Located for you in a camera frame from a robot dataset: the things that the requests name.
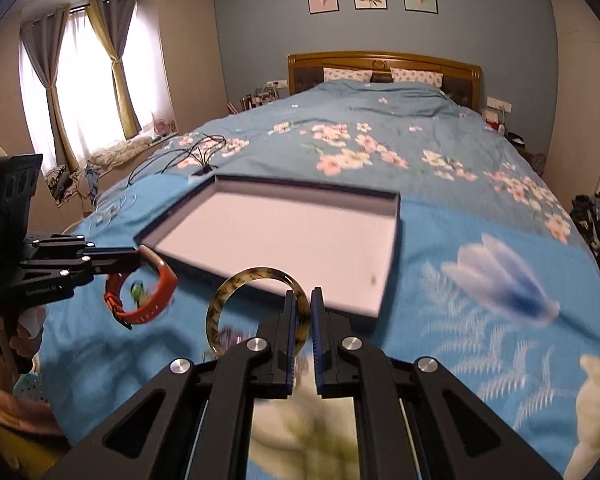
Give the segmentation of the dark blue shallow box tray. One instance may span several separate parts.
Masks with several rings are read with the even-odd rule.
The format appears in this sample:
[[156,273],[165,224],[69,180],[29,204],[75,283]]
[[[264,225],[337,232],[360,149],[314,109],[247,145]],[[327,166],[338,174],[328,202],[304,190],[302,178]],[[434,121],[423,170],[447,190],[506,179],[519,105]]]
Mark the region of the dark blue shallow box tray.
[[175,269],[219,285],[266,266],[363,330],[380,318],[400,235],[399,192],[216,174],[136,234]]

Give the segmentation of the orange smartwatch band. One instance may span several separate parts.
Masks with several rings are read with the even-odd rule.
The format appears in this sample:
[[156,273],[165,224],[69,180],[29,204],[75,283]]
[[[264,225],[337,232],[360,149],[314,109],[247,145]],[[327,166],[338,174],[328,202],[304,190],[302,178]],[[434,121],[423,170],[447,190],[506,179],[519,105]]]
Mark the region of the orange smartwatch band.
[[[120,269],[107,273],[104,303],[114,319],[123,327],[132,330],[134,325],[153,321],[171,302],[178,286],[178,277],[170,266],[145,245],[131,250],[131,262],[124,262]],[[157,285],[149,294],[136,303],[136,309],[125,311],[120,292],[127,278],[142,266],[147,266],[157,275]]]

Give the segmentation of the cluttered left nightstand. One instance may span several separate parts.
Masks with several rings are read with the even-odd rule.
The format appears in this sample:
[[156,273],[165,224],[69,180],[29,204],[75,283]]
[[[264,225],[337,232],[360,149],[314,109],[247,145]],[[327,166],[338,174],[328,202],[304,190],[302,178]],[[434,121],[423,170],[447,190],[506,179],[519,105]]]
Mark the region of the cluttered left nightstand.
[[262,87],[257,87],[252,93],[239,99],[238,106],[231,102],[226,103],[226,108],[231,115],[253,110],[254,108],[280,100],[280,92],[288,89],[286,79],[267,81]]

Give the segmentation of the fluffy window seat cushion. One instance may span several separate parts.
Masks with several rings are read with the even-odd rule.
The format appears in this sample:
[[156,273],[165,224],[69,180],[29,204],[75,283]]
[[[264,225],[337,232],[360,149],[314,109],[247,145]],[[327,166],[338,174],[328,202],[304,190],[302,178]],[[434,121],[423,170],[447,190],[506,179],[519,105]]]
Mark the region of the fluffy window seat cushion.
[[110,148],[102,148],[92,153],[86,160],[90,166],[108,170],[128,162],[150,146],[150,136],[134,136],[133,139],[114,144]]

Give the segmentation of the left floral pillow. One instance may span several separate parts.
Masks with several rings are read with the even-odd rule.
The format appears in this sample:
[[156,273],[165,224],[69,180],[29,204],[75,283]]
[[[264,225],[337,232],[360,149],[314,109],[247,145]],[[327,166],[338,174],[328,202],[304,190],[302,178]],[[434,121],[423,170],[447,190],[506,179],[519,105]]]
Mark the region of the left floral pillow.
[[371,82],[373,78],[372,70],[349,70],[348,68],[323,68],[323,81],[350,80],[358,82]]

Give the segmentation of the wooden bed headboard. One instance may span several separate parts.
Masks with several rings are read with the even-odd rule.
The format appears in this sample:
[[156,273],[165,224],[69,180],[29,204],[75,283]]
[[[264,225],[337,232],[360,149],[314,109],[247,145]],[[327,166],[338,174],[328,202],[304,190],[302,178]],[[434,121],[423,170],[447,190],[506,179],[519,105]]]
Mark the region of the wooden bed headboard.
[[323,70],[371,70],[373,82],[388,82],[392,68],[423,70],[443,75],[442,91],[454,102],[480,110],[482,69],[446,58],[413,53],[382,51],[327,51],[290,54],[287,58],[288,90],[293,96],[310,90],[324,81]]

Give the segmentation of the grey and olive curtains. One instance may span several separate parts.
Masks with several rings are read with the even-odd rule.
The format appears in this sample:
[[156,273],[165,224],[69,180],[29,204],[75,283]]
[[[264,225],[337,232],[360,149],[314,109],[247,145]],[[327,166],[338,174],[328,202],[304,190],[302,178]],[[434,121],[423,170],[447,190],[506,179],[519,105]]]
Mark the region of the grey and olive curtains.
[[142,130],[123,64],[137,3],[90,0],[20,24],[20,92],[44,174],[81,168]]

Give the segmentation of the floral pillow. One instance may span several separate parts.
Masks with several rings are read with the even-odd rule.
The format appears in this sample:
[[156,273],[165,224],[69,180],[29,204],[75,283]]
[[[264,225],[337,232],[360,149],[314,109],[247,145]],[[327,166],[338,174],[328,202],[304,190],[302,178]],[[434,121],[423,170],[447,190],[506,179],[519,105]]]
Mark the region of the floral pillow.
[[373,78],[372,70],[349,70],[348,68],[323,68],[323,81],[350,80],[358,82],[371,82]]
[[406,68],[390,68],[391,78],[394,82],[420,82],[441,89],[443,84],[442,73],[430,70],[407,70]]

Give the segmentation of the blue floral duvet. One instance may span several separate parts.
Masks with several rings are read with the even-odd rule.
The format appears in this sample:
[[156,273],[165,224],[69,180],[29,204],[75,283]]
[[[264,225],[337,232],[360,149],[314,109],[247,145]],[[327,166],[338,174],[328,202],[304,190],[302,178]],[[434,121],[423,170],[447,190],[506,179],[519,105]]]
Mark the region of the blue floral duvet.
[[231,174],[395,190],[562,244],[579,240],[528,162],[479,114],[429,84],[323,82],[207,122],[162,151],[180,174],[207,157]]

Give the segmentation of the right floral pillow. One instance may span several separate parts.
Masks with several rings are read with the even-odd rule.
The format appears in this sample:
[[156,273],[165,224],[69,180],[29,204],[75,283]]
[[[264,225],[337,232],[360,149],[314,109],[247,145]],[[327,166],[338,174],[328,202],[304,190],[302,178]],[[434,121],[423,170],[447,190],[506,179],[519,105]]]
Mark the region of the right floral pillow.
[[391,78],[394,82],[420,82],[441,89],[443,84],[442,73],[430,70],[407,70],[406,68],[390,68]]

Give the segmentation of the white wall socket panel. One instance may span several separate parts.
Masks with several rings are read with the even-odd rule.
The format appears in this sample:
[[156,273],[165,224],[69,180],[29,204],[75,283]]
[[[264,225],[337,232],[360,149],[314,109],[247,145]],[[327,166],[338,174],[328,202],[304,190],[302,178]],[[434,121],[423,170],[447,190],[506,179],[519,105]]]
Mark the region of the white wall socket panel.
[[492,98],[492,96],[488,96],[486,98],[486,106],[493,108],[494,110],[500,110],[501,112],[504,112],[506,114],[510,114],[513,109],[513,105],[509,102]]

